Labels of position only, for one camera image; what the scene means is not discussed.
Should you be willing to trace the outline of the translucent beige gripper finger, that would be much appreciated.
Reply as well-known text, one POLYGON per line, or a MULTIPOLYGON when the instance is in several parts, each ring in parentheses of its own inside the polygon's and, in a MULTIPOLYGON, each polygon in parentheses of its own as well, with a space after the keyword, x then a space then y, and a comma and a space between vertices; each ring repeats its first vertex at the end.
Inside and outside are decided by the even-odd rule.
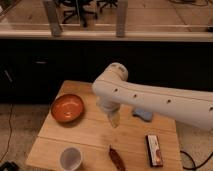
POLYGON ((117 128, 120 123, 120 114, 118 112, 108 115, 109 122, 113 128, 117 128))

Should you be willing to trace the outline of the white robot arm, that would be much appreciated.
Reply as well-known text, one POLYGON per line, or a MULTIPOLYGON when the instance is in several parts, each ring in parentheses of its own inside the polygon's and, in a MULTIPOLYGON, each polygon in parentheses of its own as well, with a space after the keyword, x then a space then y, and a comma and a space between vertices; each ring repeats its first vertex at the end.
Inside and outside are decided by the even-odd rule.
POLYGON ((93 82, 100 109, 115 115, 121 104, 156 112, 200 129, 213 130, 213 92, 134 84, 127 81, 128 70, 111 63, 93 82))

